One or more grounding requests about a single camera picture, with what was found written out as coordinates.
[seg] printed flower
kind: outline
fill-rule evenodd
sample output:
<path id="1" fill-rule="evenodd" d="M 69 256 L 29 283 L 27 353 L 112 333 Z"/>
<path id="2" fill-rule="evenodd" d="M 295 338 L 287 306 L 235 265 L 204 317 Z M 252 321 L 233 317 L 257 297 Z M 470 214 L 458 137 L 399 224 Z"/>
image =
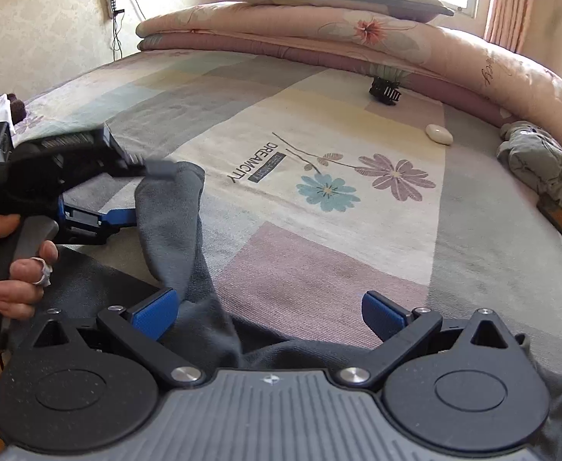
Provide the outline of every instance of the printed flower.
<path id="1" fill-rule="evenodd" d="M 421 169 L 413 168 L 413 164 L 406 159 L 401 159 L 396 167 L 392 162 L 381 154 L 374 154 L 371 158 L 361 156 L 359 158 L 369 167 L 357 167 L 356 171 L 368 177 L 377 177 L 372 183 L 375 189 L 392 189 L 392 195 L 398 201 L 406 201 L 411 198 L 414 201 L 421 201 L 422 195 L 413 186 L 432 189 L 435 183 L 426 180 L 428 173 Z"/>
<path id="2" fill-rule="evenodd" d="M 15 124 L 15 133 L 23 135 L 26 131 L 32 130 L 34 126 L 40 124 L 43 119 L 43 116 L 26 116 L 20 123 Z"/>
<path id="3" fill-rule="evenodd" d="M 375 45 L 385 38 L 383 24 L 377 19 L 372 19 L 370 22 L 358 21 L 358 26 L 354 29 L 355 35 L 363 45 Z"/>
<path id="4" fill-rule="evenodd" d="M 298 184 L 298 193 L 307 197 L 308 204 L 319 204 L 322 211 L 345 211 L 348 207 L 354 207 L 354 203 L 360 201 L 359 197 L 352 195 L 356 192 L 353 187 L 345 185 L 345 180 L 337 178 L 332 180 L 330 175 L 317 173 L 315 180 L 311 177 L 302 177 L 306 184 Z"/>

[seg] finger bandage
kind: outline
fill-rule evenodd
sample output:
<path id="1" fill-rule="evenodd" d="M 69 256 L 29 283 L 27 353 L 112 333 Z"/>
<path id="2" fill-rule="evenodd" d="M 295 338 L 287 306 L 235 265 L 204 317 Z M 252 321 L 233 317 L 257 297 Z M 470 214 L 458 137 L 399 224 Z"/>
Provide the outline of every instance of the finger bandage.
<path id="1" fill-rule="evenodd" d="M 42 286 L 43 288 L 48 288 L 51 285 L 51 274 L 53 272 L 53 268 L 47 264 L 42 258 L 38 258 L 34 256 L 31 258 L 32 260 L 37 260 L 42 264 L 42 277 L 37 283 L 33 283 L 34 286 Z"/>

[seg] power strip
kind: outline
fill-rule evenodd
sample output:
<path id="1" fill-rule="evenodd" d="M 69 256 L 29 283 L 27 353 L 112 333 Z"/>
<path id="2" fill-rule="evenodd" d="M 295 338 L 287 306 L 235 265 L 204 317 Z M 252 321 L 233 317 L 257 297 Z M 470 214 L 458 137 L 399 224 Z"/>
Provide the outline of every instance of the power strip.
<path id="1" fill-rule="evenodd" d="M 106 0 L 106 10 L 108 12 L 108 19 L 111 20 L 125 12 L 125 9 L 117 8 L 117 0 Z"/>

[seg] red curtain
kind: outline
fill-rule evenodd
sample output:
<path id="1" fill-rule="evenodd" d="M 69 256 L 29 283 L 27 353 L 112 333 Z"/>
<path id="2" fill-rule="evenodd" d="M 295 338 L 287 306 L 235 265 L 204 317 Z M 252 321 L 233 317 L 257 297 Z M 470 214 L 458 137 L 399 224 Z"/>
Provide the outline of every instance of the red curtain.
<path id="1" fill-rule="evenodd" d="M 484 39 L 519 53 L 531 21 L 534 0 L 490 0 Z"/>

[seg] blue flower print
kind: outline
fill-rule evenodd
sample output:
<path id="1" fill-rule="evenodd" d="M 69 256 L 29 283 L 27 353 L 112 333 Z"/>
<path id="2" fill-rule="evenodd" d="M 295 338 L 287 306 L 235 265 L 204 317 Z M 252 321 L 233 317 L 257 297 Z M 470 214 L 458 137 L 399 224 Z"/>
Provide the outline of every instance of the blue flower print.
<path id="1" fill-rule="evenodd" d="M 315 180 L 303 176 L 302 181 L 304 184 L 296 186 L 299 194 L 307 197 L 308 204 L 319 204 L 322 211 L 345 211 L 360 201 L 359 197 L 351 194 L 356 189 L 346 186 L 342 178 L 332 180 L 330 175 L 317 173 Z"/>

